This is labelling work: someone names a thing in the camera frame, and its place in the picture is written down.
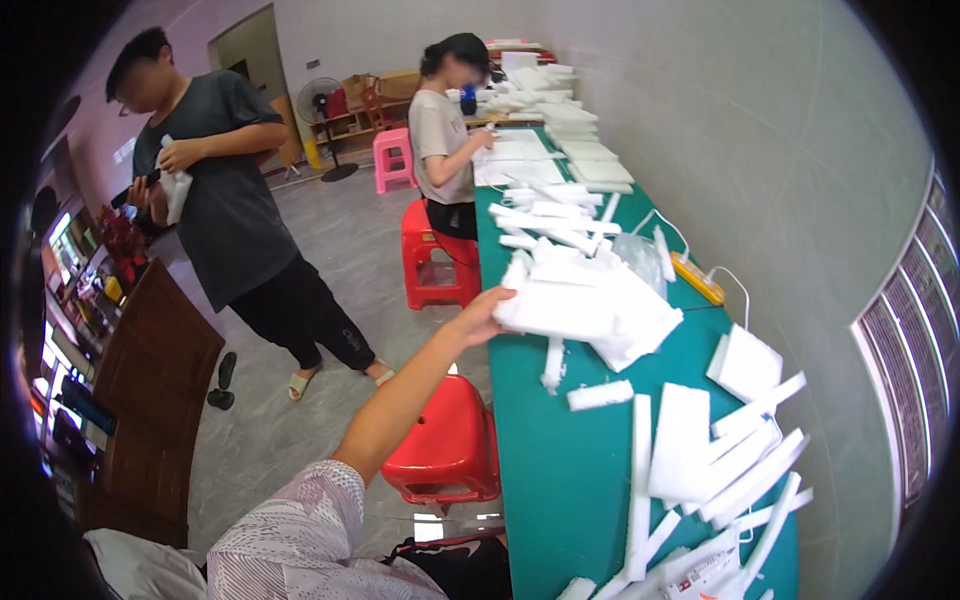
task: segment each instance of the black pants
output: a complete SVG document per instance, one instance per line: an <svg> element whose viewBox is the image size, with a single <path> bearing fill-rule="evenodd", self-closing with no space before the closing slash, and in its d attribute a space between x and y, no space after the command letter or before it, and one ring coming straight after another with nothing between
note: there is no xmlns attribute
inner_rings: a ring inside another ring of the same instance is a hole
<svg viewBox="0 0 960 600"><path fill-rule="evenodd" d="M423 569L450 600L508 600L513 597L507 549L493 536L415 543L394 548L381 561L402 557Z"/></svg>
<svg viewBox="0 0 960 600"><path fill-rule="evenodd" d="M317 342L345 365L362 371L375 355L313 265L297 257L276 277L229 304L258 336L287 348L301 369L321 362Z"/></svg>

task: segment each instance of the black shorts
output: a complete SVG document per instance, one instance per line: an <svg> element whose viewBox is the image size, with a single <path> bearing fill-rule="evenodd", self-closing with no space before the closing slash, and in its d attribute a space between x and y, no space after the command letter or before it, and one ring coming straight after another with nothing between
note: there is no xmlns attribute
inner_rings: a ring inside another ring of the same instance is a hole
<svg viewBox="0 0 960 600"><path fill-rule="evenodd" d="M383 561L400 557L430 576L450 600L507 600L513 596L507 548L495 536L415 543L407 538Z"/></svg>
<svg viewBox="0 0 960 600"><path fill-rule="evenodd" d="M428 198L426 218L430 227L443 235L460 240L477 239L477 212L474 203L440 204Z"/></svg>

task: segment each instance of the black slipper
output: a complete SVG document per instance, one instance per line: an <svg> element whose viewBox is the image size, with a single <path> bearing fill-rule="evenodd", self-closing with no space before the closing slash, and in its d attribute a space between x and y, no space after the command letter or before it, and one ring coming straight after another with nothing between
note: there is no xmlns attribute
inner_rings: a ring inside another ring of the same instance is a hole
<svg viewBox="0 0 960 600"><path fill-rule="evenodd" d="M229 407L233 406L233 400L233 392L225 392L224 390L213 390L206 395L206 403L222 411L228 410Z"/></svg>
<svg viewBox="0 0 960 600"><path fill-rule="evenodd" d="M230 387L230 380L233 378L233 369L237 366L237 353L227 352L224 360L220 361L220 369L217 371L217 386L221 390Z"/></svg>

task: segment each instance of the plastic bag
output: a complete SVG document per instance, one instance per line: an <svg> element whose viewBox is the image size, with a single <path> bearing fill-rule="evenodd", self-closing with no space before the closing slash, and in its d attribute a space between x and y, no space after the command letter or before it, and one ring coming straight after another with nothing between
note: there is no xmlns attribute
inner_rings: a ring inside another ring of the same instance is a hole
<svg viewBox="0 0 960 600"><path fill-rule="evenodd" d="M653 240L632 233L620 233L613 240L612 249L658 296L666 300L666 279L663 278L660 254Z"/></svg>
<svg viewBox="0 0 960 600"><path fill-rule="evenodd" d="M160 146L166 148L174 139L170 134L164 135L160 139ZM160 168L160 157L156 157L156 168ZM160 171L160 187L167 196L167 227L180 220L180 214L183 212L183 204L186 203L187 192L190 191L190 184L193 183L193 176L185 171L177 173L167 173Z"/></svg>

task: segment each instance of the white patterned shirt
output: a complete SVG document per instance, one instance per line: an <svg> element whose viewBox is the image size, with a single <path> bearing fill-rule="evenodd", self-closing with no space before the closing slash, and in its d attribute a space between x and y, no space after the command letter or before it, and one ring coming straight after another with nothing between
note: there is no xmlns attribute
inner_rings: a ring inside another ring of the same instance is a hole
<svg viewBox="0 0 960 600"><path fill-rule="evenodd" d="M320 461L243 516L206 556L211 600L445 599L418 566L354 559L363 527L363 479Z"/></svg>

